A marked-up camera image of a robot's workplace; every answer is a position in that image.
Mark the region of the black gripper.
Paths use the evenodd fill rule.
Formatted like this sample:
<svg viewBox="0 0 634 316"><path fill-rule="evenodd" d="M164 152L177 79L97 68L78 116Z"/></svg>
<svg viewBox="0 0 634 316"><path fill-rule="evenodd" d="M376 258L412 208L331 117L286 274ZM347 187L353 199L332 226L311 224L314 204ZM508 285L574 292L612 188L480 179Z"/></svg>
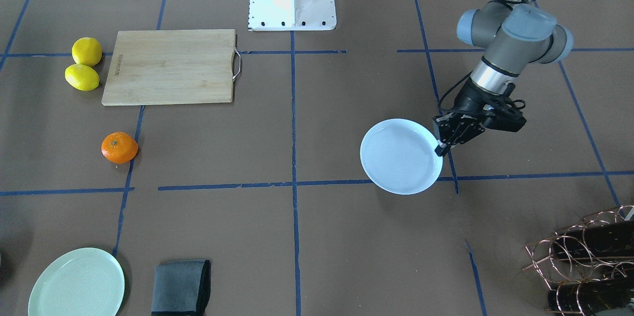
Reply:
<svg viewBox="0 0 634 316"><path fill-rule="evenodd" d="M446 156L452 146L465 144L486 129L500 130L500 103L500 95L483 90L467 80L453 105L442 108L442 114L434 118L434 132L438 139L436 155Z"/></svg>

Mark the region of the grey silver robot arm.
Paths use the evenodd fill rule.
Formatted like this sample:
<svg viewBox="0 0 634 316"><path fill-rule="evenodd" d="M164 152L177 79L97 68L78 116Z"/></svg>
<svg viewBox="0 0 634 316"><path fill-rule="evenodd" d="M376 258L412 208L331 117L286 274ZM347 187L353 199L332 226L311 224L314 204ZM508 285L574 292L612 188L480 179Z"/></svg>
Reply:
<svg viewBox="0 0 634 316"><path fill-rule="evenodd" d="M490 0L458 20L457 38L484 52L475 68L454 84L458 93L452 106L438 103L438 156L487 129L517 132L525 126L526 104L511 98L519 75L530 63L561 61L574 45L569 29L534 6L535 1Z"/></svg>

